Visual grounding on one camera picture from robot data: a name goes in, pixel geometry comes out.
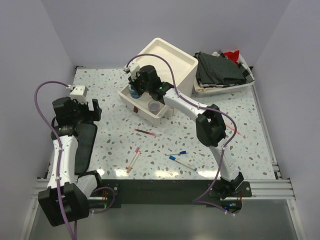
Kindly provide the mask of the blue patterned round jar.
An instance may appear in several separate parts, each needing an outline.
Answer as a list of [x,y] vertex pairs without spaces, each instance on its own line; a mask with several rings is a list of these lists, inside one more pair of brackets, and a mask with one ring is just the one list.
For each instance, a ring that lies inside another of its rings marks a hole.
[[133,98],[133,99],[139,99],[141,97],[141,95],[139,95],[133,88],[132,86],[129,84],[128,85],[128,89],[129,89],[129,93],[130,93],[130,96]]

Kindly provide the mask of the clear purple round jar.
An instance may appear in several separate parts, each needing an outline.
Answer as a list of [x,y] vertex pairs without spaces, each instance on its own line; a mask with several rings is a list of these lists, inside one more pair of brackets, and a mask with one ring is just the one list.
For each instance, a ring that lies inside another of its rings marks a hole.
[[160,110],[160,103],[154,100],[150,101],[148,103],[148,110],[156,115]]

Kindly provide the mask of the cream bottom drawer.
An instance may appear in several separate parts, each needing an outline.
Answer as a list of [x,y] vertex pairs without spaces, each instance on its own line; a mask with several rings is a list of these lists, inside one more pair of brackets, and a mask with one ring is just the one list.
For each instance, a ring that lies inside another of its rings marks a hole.
[[139,98],[133,98],[130,94],[129,85],[127,84],[124,88],[118,91],[120,100],[127,106],[127,108],[133,112],[135,115],[139,115],[141,118],[150,122],[154,126],[159,126],[161,124],[161,119],[171,118],[175,114],[175,110],[172,107],[158,103],[158,110],[150,111],[149,103],[153,99],[144,93]]

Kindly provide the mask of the cream drawer cabinet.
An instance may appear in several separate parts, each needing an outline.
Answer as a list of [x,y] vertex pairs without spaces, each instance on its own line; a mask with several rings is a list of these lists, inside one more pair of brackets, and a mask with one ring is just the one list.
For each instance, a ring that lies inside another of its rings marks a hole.
[[192,95],[198,60],[162,38],[154,38],[135,59],[140,67],[152,65],[161,81],[170,84],[175,80],[179,92]]

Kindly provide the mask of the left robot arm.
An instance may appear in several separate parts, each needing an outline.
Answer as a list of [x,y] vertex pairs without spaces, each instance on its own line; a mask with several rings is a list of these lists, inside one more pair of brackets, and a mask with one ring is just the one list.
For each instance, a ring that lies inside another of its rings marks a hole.
[[58,195],[61,195],[66,218],[70,222],[89,216],[89,198],[104,190],[100,174],[88,171],[102,109],[97,99],[88,103],[62,97],[53,101],[55,119],[51,139],[54,146],[52,174],[47,189],[39,192],[38,201],[53,227],[65,223]]

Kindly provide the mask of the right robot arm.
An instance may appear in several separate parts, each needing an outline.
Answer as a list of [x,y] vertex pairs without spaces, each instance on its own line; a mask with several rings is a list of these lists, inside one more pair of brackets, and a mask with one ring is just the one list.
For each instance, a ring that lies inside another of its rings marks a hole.
[[241,190],[244,181],[242,173],[231,156],[226,153],[226,124],[218,106],[206,106],[179,92],[169,82],[161,81],[154,66],[125,66],[130,73],[129,85],[138,94],[148,93],[153,100],[179,110],[195,122],[196,137],[212,152],[220,172],[217,189],[230,197]]

